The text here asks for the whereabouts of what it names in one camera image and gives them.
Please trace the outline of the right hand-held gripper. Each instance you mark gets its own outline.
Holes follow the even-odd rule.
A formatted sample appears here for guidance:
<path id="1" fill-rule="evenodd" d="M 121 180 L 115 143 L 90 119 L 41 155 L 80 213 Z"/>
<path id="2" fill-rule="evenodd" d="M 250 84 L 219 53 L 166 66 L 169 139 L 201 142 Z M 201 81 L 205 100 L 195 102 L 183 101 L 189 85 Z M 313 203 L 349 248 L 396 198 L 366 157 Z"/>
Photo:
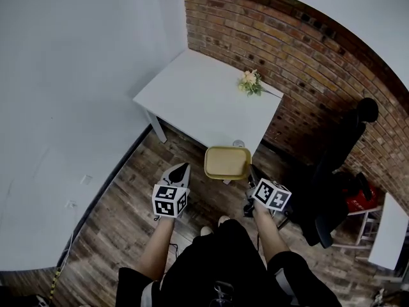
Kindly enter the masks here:
<path id="1" fill-rule="evenodd" d="M 252 217 L 254 202 L 257 201 L 267 209 L 282 212 L 291 197 L 291 192 L 275 181 L 264 179 L 264 173 L 251 164 L 249 166 L 249 185 L 245 192 L 247 204 L 244 206 L 244 216 Z"/>

